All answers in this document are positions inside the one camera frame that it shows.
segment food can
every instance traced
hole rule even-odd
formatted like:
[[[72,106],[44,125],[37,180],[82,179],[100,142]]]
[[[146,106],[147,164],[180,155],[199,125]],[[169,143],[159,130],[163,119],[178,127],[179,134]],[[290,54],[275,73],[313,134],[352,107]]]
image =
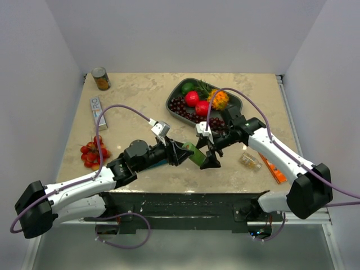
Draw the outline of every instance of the food can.
[[[111,87],[109,77],[106,70],[103,67],[96,67],[91,71],[91,75],[94,77],[97,88],[102,91],[108,90]]]

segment white wall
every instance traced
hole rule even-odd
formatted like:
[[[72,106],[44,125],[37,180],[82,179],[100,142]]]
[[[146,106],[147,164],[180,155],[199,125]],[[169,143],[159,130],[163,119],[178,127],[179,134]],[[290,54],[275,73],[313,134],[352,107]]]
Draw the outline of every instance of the white wall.
[[[285,74],[304,155],[360,194],[360,2],[328,0]],[[351,198],[334,192],[335,201]],[[360,207],[330,209],[347,269],[360,265]]]
[[[121,72],[283,74],[325,0],[46,0],[76,62]]]
[[[20,269],[14,204],[32,181],[55,181],[82,75],[44,0],[0,3],[0,268]]]

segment black tray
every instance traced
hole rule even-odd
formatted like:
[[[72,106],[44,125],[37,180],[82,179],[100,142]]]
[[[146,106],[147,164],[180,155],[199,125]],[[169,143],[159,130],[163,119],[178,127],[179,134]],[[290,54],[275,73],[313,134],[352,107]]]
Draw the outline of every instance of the black tray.
[[[188,119],[186,119],[185,117],[182,117],[176,113],[174,113],[173,111],[170,110],[169,108],[169,105],[170,105],[170,101],[173,99],[173,98],[176,98],[176,97],[183,97],[184,95],[181,93],[181,88],[184,84],[186,83],[193,83],[195,86],[197,86],[197,83],[199,82],[200,80],[198,79],[194,79],[194,78],[187,78],[187,79],[184,79],[182,80],[176,87],[175,89],[171,92],[170,96],[168,97],[167,101],[166,101],[166,109],[169,111],[169,113],[179,119],[180,121],[183,121],[184,123],[194,127],[196,125],[195,122],[193,121],[190,121]],[[219,87],[215,87],[211,84],[209,84],[211,88],[216,88],[218,89]],[[227,92],[227,94],[229,95],[229,104],[228,106],[231,106],[231,105],[236,105],[238,107],[240,107],[240,112],[241,112],[241,109],[242,109],[242,102],[241,100],[237,97],[237,96],[234,96],[233,94],[230,94]],[[194,113],[195,112],[195,108],[193,107],[186,107],[186,112],[187,113]],[[211,110],[211,113],[210,113],[210,117],[218,117],[220,119],[222,119],[221,117],[221,114],[220,114],[220,111],[216,111],[216,110]]]

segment beige tabletop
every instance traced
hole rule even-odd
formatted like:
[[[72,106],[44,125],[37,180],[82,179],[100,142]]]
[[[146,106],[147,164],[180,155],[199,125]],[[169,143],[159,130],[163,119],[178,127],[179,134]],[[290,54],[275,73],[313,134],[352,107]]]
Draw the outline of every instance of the beige tabletop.
[[[111,88],[99,91],[88,74],[79,106],[76,111],[69,141],[61,164],[57,182],[64,182],[91,172],[80,159],[80,146],[95,135],[95,124],[90,98],[99,96],[102,107],[124,104],[141,111],[149,118],[170,124],[170,138],[191,141],[196,144],[194,128],[173,118],[165,108],[165,102],[175,86],[185,78],[197,78],[217,87],[232,87],[250,97],[268,117],[272,132],[289,148],[296,151],[295,141],[286,114],[284,102],[273,74],[194,74],[194,73],[110,73]],[[242,113],[247,118],[261,116],[243,100]],[[114,108],[106,112],[109,128],[100,131],[106,147],[116,158],[129,144],[137,139],[154,145],[155,137],[150,125],[133,112]],[[277,184],[263,164],[258,172],[244,167],[239,158],[244,152],[241,143],[223,150],[219,169],[200,170],[192,161],[186,160],[175,167],[163,165],[138,173],[138,179],[118,192],[262,192],[286,191],[289,184]],[[261,162],[259,155],[247,149]]]

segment orange packet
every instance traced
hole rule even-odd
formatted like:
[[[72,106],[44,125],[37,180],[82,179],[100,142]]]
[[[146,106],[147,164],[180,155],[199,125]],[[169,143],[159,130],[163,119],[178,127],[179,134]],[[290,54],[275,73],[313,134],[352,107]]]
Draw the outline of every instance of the orange packet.
[[[267,160],[266,157],[264,157],[262,154],[260,154],[260,157],[264,160],[264,163],[266,164],[266,166],[268,167],[269,171],[271,172],[271,174],[274,176],[276,182],[278,184],[282,184],[285,183],[287,181],[285,175],[282,174],[281,171],[279,171],[276,166],[274,164],[272,164],[269,160]]]

